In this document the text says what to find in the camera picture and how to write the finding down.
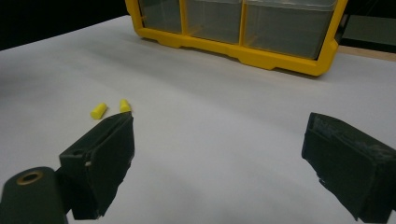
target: yellow plastic organizer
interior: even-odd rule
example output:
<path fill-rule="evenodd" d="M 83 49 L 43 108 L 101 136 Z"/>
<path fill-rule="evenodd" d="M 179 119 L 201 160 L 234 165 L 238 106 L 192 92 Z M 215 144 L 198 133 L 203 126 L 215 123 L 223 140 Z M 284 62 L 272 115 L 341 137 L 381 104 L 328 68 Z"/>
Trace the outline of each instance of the yellow plastic organizer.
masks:
<path fill-rule="evenodd" d="M 125 0 L 142 37 L 241 63 L 312 76 L 327 72 L 347 0 Z"/>

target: white table surface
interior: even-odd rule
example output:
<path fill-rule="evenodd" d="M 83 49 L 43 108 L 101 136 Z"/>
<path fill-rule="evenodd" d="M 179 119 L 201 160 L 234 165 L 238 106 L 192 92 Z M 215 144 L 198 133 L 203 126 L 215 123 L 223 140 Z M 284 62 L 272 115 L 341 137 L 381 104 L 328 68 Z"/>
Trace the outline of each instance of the white table surface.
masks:
<path fill-rule="evenodd" d="M 319 78 L 266 71 L 141 39 L 122 17 L 0 51 L 0 185 L 57 169 L 90 111 L 121 98 L 132 167 L 104 217 L 70 223 L 356 223 L 301 158 L 310 112 L 396 147 L 396 63 L 339 53 Z"/>

